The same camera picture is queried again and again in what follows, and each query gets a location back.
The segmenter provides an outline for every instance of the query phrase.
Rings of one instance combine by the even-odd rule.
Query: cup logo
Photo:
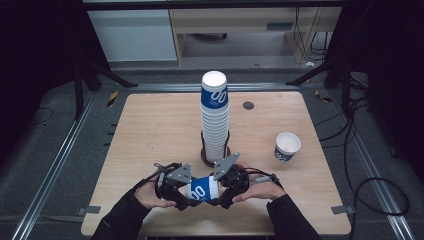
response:
[[[286,162],[288,160],[290,160],[291,157],[284,155],[282,153],[280,153],[277,149],[275,149],[275,157],[279,160],[279,161],[283,161]]]
[[[202,88],[202,104],[210,109],[224,107],[228,103],[227,87],[217,92],[209,92]]]
[[[209,177],[193,180],[191,182],[190,195],[193,199],[202,202],[211,200]]]

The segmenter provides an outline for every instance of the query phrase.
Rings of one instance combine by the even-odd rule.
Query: table top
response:
[[[254,104],[252,110],[243,103]],[[347,234],[346,214],[334,215],[342,205],[303,97],[298,92],[229,92],[231,152],[238,160],[275,173],[287,193],[319,234]],[[302,148],[290,162],[274,156],[275,138],[292,132]],[[113,141],[100,173],[81,228],[92,235],[113,205],[139,180],[150,176],[154,163],[191,163],[192,176],[212,173],[200,157],[200,93],[132,94],[124,106]],[[154,208],[146,217],[144,236],[273,235],[266,210],[267,200],[250,199],[228,210],[207,203],[189,207]]]

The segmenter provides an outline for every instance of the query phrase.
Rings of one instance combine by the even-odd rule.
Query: metal bracket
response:
[[[191,163],[187,163],[186,165],[176,169],[175,171],[168,173],[166,177],[177,182],[190,183]]]
[[[346,214],[353,214],[356,213],[356,210],[353,206],[332,206],[331,210],[333,211],[334,215],[346,213]]]
[[[233,155],[230,155],[226,158],[223,158],[221,160],[218,160],[215,162],[214,170],[213,170],[213,177],[215,180],[220,179],[225,174],[227,174],[228,170],[234,165],[234,162],[237,160],[237,158],[240,156],[240,153],[236,152]]]
[[[100,206],[88,206],[86,208],[79,208],[77,214],[79,216],[84,216],[86,213],[98,214],[100,212]]]

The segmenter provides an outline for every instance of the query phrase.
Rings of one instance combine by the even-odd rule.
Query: blue and white cup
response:
[[[211,163],[224,157],[229,109],[226,76],[219,71],[205,73],[202,77],[200,110],[205,157]]]
[[[219,71],[209,71],[202,77],[201,108],[207,114],[221,114],[228,109],[227,77]]]
[[[185,195],[188,199],[209,202],[219,197],[218,181],[213,176],[192,180],[186,185]]]
[[[300,139],[293,133],[283,132],[275,140],[274,155],[279,162],[290,161],[301,147]]]

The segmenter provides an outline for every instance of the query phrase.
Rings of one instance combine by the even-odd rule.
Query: black cable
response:
[[[325,123],[325,122],[328,122],[328,121],[330,121],[331,119],[333,119],[333,118],[335,118],[335,117],[337,117],[337,116],[341,115],[342,113],[343,113],[343,112],[339,112],[339,113],[337,113],[336,115],[334,115],[334,116],[332,116],[332,117],[329,117],[329,118],[327,118],[327,119],[325,119],[325,120],[323,120],[323,121],[321,121],[321,122],[319,122],[319,123],[315,124],[315,125],[314,125],[314,127],[317,127],[317,126],[319,126],[319,125],[321,125],[321,124],[323,124],[323,123]]]
[[[362,104],[362,105],[360,105],[360,106],[358,106],[358,107],[355,107],[354,111],[356,111],[356,110],[358,110],[358,109],[360,109],[360,108],[362,108],[362,107],[365,107],[365,106],[368,106],[368,103],[366,103],[366,104]],[[327,121],[329,121],[329,120],[331,120],[331,119],[333,119],[333,118],[335,118],[335,117],[337,117],[337,116],[339,116],[339,115],[341,115],[341,114],[342,114],[342,112],[340,112],[340,113],[338,113],[338,114],[336,114],[336,115],[334,115],[334,116],[332,116],[332,117],[330,117],[330,118],[328,118],[328,119],[326,119],[326,120],[324,120],[324,121],[319,122],[319,123],[318,123],[318,124],[316,124],[315,126],[318,126],[318,125],[320,125],[321,123],[327,122]],[[351,137],[351,138],[347,141],[347,143],[351,142],[351,141],[353,140],[353,138],[355,137],[355,135],[356,135],[356,125],[355,125],[355,132],[353,132],[352,137]],[[335,147],[342,147],[342,146],[344,146],[344,145],[345,145],[345,143],[342,143],[342,144],[339,144],[339,145],[324,146],[324,147],[322,147],[322,148],[335,148]]]
[[[266,173],[266,172],[259,170],[259,169],[256,169],[256,168],[250,168],[249,167],[249,168],[243,168],[243,169],[244,170],[252,170],[252,171],[246,171],[246,172],[240,173],[239,175],[228,179],[228,182],[234,181],[237,178],[240,178],[240,177],[245,176],[245,175],[250,175],[250,174],[261,174],[261,175],[268,176],[268,177],[273,176],[273,174]]]
[[[298,21],[299,21],[299,7],[296,7],[296,10],[295,11],[296,11],[296,14],[295,14],[295,24],[294,24],[294,28],[293,28],[293,38],[294,38],[294,41],[295,41],[297,47],[300,49],[300,52],[302,53],[303,58],[305,58],[308,61],[319,61],[319,60],[322,60],[322,59],[311,58],[311,57],[308,56],[307,51],[305,49],[305,44],[303,42],[302,34],[300,32],[299,24],[298,24]],[[301,41],[301,45],[297,42],[297,39],[296,39],[296,29],[298,30],[298,33],[299,33],[299,38],[300,38],[300,41]]]
[[[171,163],[167,166],[162,166],[159,163],[155,163],[154,164],[155,167],[158,168],[158,170],[156,172],[154,172],[152,175],[150,175],[149,177],[142,179],[140,182],[138,182],[136,185],[134,185],[134,187],[132,188],[132,191],[135,192],[137,190],[137,188],[142,187],[145,183],[147,182],[154,182],[154,181],[150,181],[152,178],[156,177],[157,175],[161,174],[161,173],[165,173],[166,170],[168,170],[169,168],[174,168],[177,169],[179,168],[181,165],[178,163]]]
[[[53,110],[52,110],[51,108],[39,108],[38,110],[49,110],[49,111],[50,111],[50,116],[48,116],[46,120],[43,120],[43,121],[41,121],[41,122],[38,122],[38,123],[31,123],[31,124],[29,124],[28,128],[30,128],[30,127],[32,127],[32,126],[41,125],[41,124],[43,124],[43,123],[46,123],[46,122],[47,122],[47,121],[49,121],[49,120],[50,120],[50,118],[52,118],[52,116],[53,116]]]
[[[349,116],[351,116],[351,117],[349,117],[349,118],[348,118],[348,120],[347,120],[346,124],[344,125],[344,127],[343,127],[342,129],[340,129],[338,132],[336,132],[335,134],[333,134],[333,135],[331,135],[331,136],[328,136],[328,137],[325,137],[325,138],[319,139],[319,141],[320,141],[320,142],[327,141],[327,140],[329,140],[329,139],[335,138],[335,137],[339,136],[340,134],[342,134],[342,133],[344,132],[344,130],[346,130],[346,128],[347,128],[347,127],[349,126],[349,124],[351,123],[352,116],[353,116],[353,114],[355,113],[355,111],[357,110],[357,109],[356,109],[356,107],[357,107],[356,105],[357,105],[360,101],[365,100],[365,99],[366,99],[365,97],[361,97],[361,98],[359,98],[358,100],[355,100],[355,101],[353,102],[353,104],[350,106],[350,108],[349,108],[349,110],[348,110],[348,113],[347,113],[347,115],[349,115]]]
[[[318,55],[318,56],[325,56],[327,54],[327,38],[328,38],[328,32],[325,33],[324,47],[322,47],[322,48],[314,48],[314,46],[313,46],[314,40],[316,38],[317,39],[318,46],[321,47],[321,44],[319,43],[319,38],[318,37],[319,37],[319,32],[315,32],[314,33],[314,36],[312,37],[312,41],[311,41],[311,46],[310,46],[311,52],[313,54],[315,54],[315,55]]]
[[[357,106],[356,105],[358,104],[358,102],[359,101],[355,101],[355,103],[352,104],[351,109],[353,109],[354,111],[356,111],[357,110]],[[390,215],[390,216],[402,216],[402,215],[405,215],[409,211],[409,209],[410,209],[409,199],[408,199],[408,196],[406,195],[406,193],[404,191],[402,191],[402,189],[400,187],[398,187],[394,182],[392,182],[390,180],[387,180],[387,179],[384,179],[384,178],[380,178],[380,177],[371,177],[371,178],[367,178],[367,179],[363,180],[358,185],[358,187],[356,187],[356,189],[353,188],[352,182],[351,182],[350,177],[349,177],[348,168],[347,168],[347,145],[348,145],[348,139],[349,139],[350,132],[352,130],[352,127],[355,125],[354,112],[352,112],[350,114],[350,116],[351,116],[350,117],[351,122],[349,124],[349,128],[348,128],[348,131],[346,133],[345,140],[344,140],[345,141],[345,144],[344,144],[344,147],[343,147],[343,163],[344,163],[344,171],[345,171],[346,180],[347,180],[348,186],[349,186],[349,188],[352,191],[353,196],[354,196],[354,199],[353,199],[353,207],[354,207],[354,209],[356,209],[357,202],[359,201],[365,207],[367,207],[368,209],[370,209],[370,210],[372,210],[372,211],[374,211],[376,213],[379,213],[379,214]],[[386,212],[386,211],[382,211],[382,210],[380,210],[378,208],[375,208],[375,207],[371,206],[365,200],[361,199],[359,197],[359,191],[361,190],[361,188],[366,183],[368,183],[370,181],[384,181],[384,182],[387,182],[387,183],[391,184],[393,187],[395,187],[401,193],[401,195],[405,199],[405,202],[406,202],[405,208],[402,211],[396,212],[396,213],[394,213],[394,212]],[[351,232],[349,234],[349,240],[351,240],[353,238],[353,234],[354,234],[354,231],[355,231],[355,225],[356,225],[356,213],[353,213],[353,216],[352,216],[352,229],[351,229]]]

